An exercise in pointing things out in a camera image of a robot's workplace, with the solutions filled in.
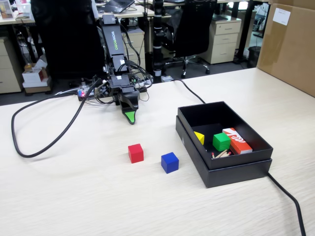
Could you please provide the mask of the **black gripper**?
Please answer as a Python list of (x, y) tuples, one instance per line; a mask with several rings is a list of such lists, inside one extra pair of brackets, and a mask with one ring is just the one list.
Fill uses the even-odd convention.
[(127, 104), (125, 108), (122, 108), (122, 114), (131, 125), (134, 125), (136, 122), (136, 110), (139, 108), (140, 92), (130, 82), (109, 80), (108, 83), (110, 96), (113, 97), (116, 105)]

